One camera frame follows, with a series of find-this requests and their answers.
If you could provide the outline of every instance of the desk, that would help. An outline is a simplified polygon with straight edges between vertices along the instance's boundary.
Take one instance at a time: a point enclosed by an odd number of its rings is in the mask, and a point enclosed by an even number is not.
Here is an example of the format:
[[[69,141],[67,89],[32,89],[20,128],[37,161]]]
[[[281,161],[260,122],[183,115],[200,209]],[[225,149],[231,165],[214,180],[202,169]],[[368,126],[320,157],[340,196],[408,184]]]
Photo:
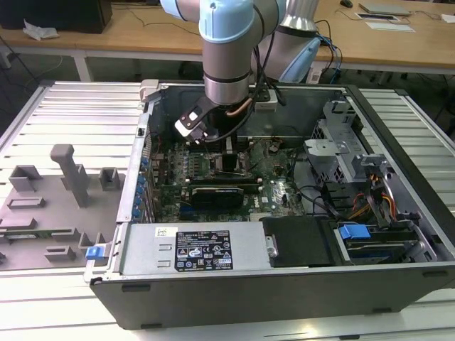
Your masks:
[[[381,0],[384,4],[398,4],[410,12],[426,11],[437,14],[454,14],[451,4],[433,4],[418,1]],[[366,21],[352,21],[355,12],[363,11],[353,0],[353,8],[347,9],[336,0],[319,2],[315,21],[326,19],[332,30],[333,42],[343,51],[343,69],[390,72],[420,72],[455,75],[455,24],[430,19],[424,13],[408,17],[415,33],[378,31],[367,26]],[[318,24],[321,33],[328,35],[325,23]],[[330,50],[321,48],[313,71],[326,67],[323,60],[330,59]]]
[[[418,1],[382,0],[399,4],[410,11],[453,14],[455,6]],[[375,31],[364,21],[351,21],[336,9],[342,9],[354,17],[354,7],[346,9],[339,0],[322,0],[315,20],[330,22],[334,43],[343,51],[343,69],[377,70],[392,72],[421,72],[455,75],[455,24],[431,20],[423,13],[409,19],[415,33]],[[132,58],[149,60],[201,61],[202,41],[197,35],[185,32],[170,24],[142,27],[142,23],[126,9],[115,6],[112,20],[103,34],[60,32],[60,37],[36,41],[20,30],[0,30],[3,38],[18,53],[69,55],[74,58],[82,81],[91,81],[92,74],[87,66],[87,57]],[[173,23],[189,31],[198,32],[194,23],[174,19],[161,9],[132,9],[144,23]],[[328,34],[323,23],[322,34]],[[0,52],[7,52],[0,45]],[[328,48],[321,48],[309,77],[319,81],[321,70],[330,60]]]

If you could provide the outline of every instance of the laptop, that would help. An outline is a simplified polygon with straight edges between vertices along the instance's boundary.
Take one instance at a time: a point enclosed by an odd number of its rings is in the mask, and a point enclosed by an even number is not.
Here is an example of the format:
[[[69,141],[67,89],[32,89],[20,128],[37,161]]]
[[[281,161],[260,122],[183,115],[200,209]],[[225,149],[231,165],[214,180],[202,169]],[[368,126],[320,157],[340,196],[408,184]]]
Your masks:
[[[393,16],[410,16],[411,12],[397,5],[375,4],[372,2],[360,2],[359,6],[368,13],[390,14]]]

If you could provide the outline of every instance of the computer case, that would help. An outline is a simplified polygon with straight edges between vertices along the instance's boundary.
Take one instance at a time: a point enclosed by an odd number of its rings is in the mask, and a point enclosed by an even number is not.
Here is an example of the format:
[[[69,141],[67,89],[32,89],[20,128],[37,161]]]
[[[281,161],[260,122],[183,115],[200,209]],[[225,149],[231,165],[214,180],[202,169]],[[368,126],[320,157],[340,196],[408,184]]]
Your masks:
[[[23,20],[61,31],[102,33],[112,17],[110,0],[0,0],[0,24],[21,29]]]

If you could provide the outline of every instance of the white cloth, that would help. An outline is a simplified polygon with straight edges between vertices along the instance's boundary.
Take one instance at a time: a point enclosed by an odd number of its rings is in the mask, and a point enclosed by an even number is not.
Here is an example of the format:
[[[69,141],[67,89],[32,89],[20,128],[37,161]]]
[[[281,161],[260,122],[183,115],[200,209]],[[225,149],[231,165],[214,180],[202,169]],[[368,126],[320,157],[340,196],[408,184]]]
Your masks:
[[[41,40],[46,38],[60,37],[57,33],[57,30],[53,27],[41,28],[28,23],[25,21],[25,19],[23,23],[26,25],[26,27],[22,31],[33,39]]]

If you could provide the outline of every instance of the warning label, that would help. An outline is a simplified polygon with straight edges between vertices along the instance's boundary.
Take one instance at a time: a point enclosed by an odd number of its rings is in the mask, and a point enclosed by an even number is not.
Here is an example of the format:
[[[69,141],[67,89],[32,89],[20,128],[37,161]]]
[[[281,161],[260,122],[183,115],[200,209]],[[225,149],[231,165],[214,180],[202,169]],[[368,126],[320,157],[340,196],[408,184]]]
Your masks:
[[[229,231],[176,233],[176,270],[232,270]]]

